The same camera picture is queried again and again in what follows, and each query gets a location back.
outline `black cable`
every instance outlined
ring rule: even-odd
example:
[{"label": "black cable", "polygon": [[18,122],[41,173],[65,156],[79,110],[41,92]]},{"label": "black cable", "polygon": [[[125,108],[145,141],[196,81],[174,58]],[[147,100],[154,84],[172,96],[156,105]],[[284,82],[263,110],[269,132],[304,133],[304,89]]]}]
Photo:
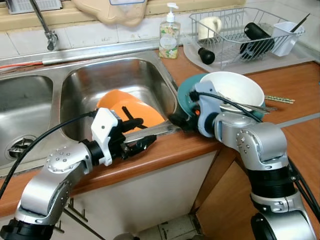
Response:
[{"label": "black cable", "polygon": [[68,125],[68,124],[71,124],[75,121],[78,121],[82,118],[85,118],[85,117],[94,117],[96,115],[97,111],[90,111],[90,112],[87,112],[87,113],[84,113],[84,114],[81,114],[73,119],[70,119],[68,121],[65,121],[65,122],[62,122],[60,124],[58,124],[57,126],[49,129],[48,131],[44,132],[43,134],[41,134],[39,137],[37,137],[24,151],[23,153],[17,158],[17,160],[14,162],[14,164],[12,165],[10,171],[8,172],[7,176],[5,177],[4,179],[4,182],[1,186],[1,189],[0,189],[0,199],[2,198],[12,176],[14,175],[18,165],[21,163],[21,161],[24,159],[24,157],[27,155],[28,152],[30,152],[31,149],[34,148],[34,146],[36,144],[38,144],[42,139],[44,139],[45,137],[47,137],[48,135],[52,134],[54,131]]},{"label": "black cable", "polygon": [[[261,119],[259,119],[254,114],[252,114],[250,111],[247,111],[246,109],[244,109],[243,107],[239,106],[235,102],[232,102],[232,101],[230,101],[228,99],[225,99],[224,97],[221,97],[221,96],[218,96],[218,95],[215,95],[215,94],[212,94],[212,93],[207,93],[207,92],[193,92],[193,93],[196,93],[198,95],[212,97],[212,98],[224,101],[224,102],[230,104],[231,106],[234,106],[235,108],[243,111],[246,116],[253,118],[258,123],[262,123],[263,122]],[[303,196],[303,198],[305,199],[305,201],[307,202],[307,204],[311,208],[313,214],[315,215],[315,217],[317,218],[317,220],[320,223],[320,206],[317,203],[317,200],[316,200],[315,196],[313,195],[313,193],[312,193],[311,189],[309,188],[307,182],[305,181],[304,177],[302,176],[302,174],[300,173],[300,171],[298,170],[296,165],[292,162],[292,160],[289,157],[288,157],[288,161],[289,161],[289,165],[290,165],[291,169],[293,171],[295,171],[296,176],[298,177],[298,179],[296,181],[294,181],[296,187],[299,189],[299,191],[301,192],[301,195]]]}]

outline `liquid soap bottle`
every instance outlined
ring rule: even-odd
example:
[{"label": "liquid soap bottle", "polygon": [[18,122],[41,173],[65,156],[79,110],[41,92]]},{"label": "liquid soap bottle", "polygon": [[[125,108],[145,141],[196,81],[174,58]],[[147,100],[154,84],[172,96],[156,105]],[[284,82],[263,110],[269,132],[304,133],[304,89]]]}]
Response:
[{"label": "liquid soap bottle", "polygon": [[179,7],[174,2],[169,2],[166,5],[170,8],[170,12],[166,15],[166,21],[160,24],[159,57],[176,59],[181,25],[175,21],[173,9]]}]

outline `faucet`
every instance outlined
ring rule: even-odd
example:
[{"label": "faucet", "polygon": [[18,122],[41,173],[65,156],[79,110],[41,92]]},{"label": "faucet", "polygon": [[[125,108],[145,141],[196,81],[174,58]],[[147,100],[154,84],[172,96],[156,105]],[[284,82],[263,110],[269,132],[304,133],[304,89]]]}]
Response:
[{"label": "faucet", "polygon": [[38,19],[44,29],[44,34],[45,34],[46,38],[48,39],[47,49],[49,51],[53,51],[57,46],[58,35],[55,33],[55,31],[49,29],[48,25],[45,22],[44,17],[41,14],[41,11],[37,5],[36,0],[30,0],[30,4],[32,5],[33,10],[34,10],[36,16],[38,17]]}]

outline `chopsticks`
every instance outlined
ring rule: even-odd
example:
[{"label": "chopsticks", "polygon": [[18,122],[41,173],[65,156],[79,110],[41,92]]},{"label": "chopsticks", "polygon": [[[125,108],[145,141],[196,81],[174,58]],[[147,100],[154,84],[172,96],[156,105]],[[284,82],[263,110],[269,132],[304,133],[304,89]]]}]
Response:
[{"label": "chopsticks", "polygon": [[286,98],[286,97],[269,96],[269,95],[265,95],[264,99],[265,100],[270,100],[270,101],[275,101],[275,102],[280,102],[280,103],[285,103],[285,104],[293,104],[296,101],[294,99],[289,99],[289,98]]}]

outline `wire dish rack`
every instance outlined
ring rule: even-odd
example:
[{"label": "wire dish rack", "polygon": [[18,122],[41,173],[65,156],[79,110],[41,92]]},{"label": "wire dish rack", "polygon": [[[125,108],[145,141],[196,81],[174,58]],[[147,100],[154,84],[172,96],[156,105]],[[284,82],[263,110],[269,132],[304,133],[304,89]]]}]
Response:
[{"label": "wire dish rack", "polygon": [[[221,20],[221,30],[216,32],[203,23],[203,19],[218,17]],[[215,54],[212,65],[221,70],[227,65],[237,62],[263,60],[264,56],[274,52],[292,35],[302,35],[305,31],[271,37],[274,24],[287,22],[286,19],[258,8],[244,7],[220,11],[194,13],[192,20],[192,40]],[[245,33],[248,23],[255,23],[270,37],[251,40]]]}]

